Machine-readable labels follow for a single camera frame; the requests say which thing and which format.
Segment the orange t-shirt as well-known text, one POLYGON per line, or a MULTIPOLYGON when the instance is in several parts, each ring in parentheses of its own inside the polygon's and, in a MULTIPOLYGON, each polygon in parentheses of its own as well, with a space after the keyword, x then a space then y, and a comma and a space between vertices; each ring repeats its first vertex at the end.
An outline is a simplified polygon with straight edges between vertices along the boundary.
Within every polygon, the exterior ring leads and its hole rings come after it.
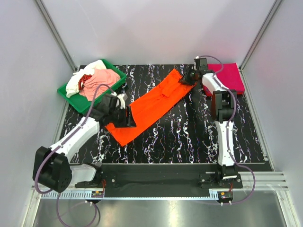
POLYGON ((136 139, 194 87, 180 83, 180 79, 181 74, 173 69, 158 86, 130 104, 136 127, 118 128, 110 123, 106 129, 121 146, 136 139))

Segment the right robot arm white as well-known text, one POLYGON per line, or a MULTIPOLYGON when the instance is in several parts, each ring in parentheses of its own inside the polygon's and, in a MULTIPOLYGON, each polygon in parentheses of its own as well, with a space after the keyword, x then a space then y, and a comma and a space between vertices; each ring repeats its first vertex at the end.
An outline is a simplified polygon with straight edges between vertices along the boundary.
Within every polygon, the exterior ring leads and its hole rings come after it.
POLYGON ((179 83, 193 86, 200 82, 212 94, 211 115, 218 133, 219 156, 217 170, 208 183, 216 183, 223 188, 235 180, 238 174, 232 137, 237 92, 229 89, 217 77, 217 74, 223 71, 224 65, 220 63, 219 70, 211 70, 208 67, 207 58, 219 61, 219 59, 210 55, 195 57, 194 65, 186 71, 179 83))

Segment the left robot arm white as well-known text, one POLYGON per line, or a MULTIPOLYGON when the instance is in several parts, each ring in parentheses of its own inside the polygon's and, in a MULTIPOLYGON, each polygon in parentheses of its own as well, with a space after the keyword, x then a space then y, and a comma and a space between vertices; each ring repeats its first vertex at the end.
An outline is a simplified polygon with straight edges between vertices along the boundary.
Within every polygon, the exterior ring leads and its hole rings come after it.
POLYGON ((72 164, 73 156, 100 128, 112 123, 117 128, 136 127, 131 107, 126 105, 125 93, 105 94, 100 103, 91 105, 87 115, 61 140, 46 148, 41 146, 35 154, 33 180, 35 189, 43 194, 39 185, 48 192, 63 192, 70 185, 95 188, 104 182, 100 164, 72 164))

